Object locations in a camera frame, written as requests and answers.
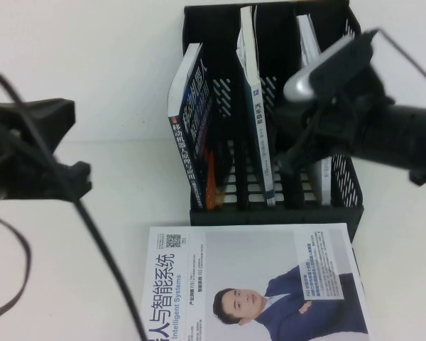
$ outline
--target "white shirt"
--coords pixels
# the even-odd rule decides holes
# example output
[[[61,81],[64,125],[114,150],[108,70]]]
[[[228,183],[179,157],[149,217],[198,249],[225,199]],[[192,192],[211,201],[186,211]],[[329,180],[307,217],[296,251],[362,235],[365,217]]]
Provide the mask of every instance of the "white shirt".
[[[276,295],[271,297],[266,297],[267,303],[265,304],[265,307],[263,307],[262,313],[267,310],[269,307],[271,307],[273,304],[278,302],[281,298],[286,297],[287,295],[290,295],[289,293],[283,293],[282,295]]]

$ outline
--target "desk organizer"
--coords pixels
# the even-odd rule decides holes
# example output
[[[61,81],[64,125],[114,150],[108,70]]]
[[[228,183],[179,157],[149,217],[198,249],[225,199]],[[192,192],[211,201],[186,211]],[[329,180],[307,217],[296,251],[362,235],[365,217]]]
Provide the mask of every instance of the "desk organizer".
[[[310,13],[321,50],[345,34],[361,30],[348,1],[298,1],[258,5],[256,29],[259,67],[266,110],[271,111],[282,99],[283,85],[300,68],[300,33],[296,16]],[[363,195],[349,157],[332,158],[332,206],[322,207],[315,200],[306,174],[301,174],[302,188],[278,170],[275,175],[278,204],[268,208],[250,200],[256,192],[256,178],[246,150],[246,115],[241,70],[236,58],[236,40],[240,30],[240,8],[245,4],[188,6],[185,8],[183,48],[189,43],[203,43],[205,64],[213,79],[220,112],[226,119],[224,129],[234,154],[229,176],[227,202],[214,211],[197,210],[191,200],[192,225],[297,224],[345,222],[353,240],[364,211]],[[379,88],[372,75],[363,75],[366,86]],[[301,204],[294,193],[301,190]]]

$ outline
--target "qr code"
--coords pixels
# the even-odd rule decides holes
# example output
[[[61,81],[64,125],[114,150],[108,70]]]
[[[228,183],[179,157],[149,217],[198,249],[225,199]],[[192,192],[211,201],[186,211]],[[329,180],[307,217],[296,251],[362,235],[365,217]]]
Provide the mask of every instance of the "qr code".
[[[181,241],[181,234],[168,234],[165,240],[165,247],[180,247]]]

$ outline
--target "magazine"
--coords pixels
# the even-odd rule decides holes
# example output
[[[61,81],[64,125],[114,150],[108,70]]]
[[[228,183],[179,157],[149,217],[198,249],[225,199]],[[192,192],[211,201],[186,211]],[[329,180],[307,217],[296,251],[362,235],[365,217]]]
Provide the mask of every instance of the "magazine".
[[[261,184],[267,206],[276,205],[273,172],[262,84],[258,71],[258,49],[255,35],[257,9],[252,15],[252,6],[240,9],[241,30],[236,44],[236,54],[243,70],[244,96],[250,129],[249,146],[254,168]]]
[[[152,228],[142,302],[149,340],[375,340],[345,224]]]
[[[302,55],[302,67],[306,67],[318,59],[321,51],[315,35],[311,16],[297,17],[300,27],[300,45]],[[332,204],[332,157],[329,156],[315,162],[307,168],[315,195],[321,205]]]

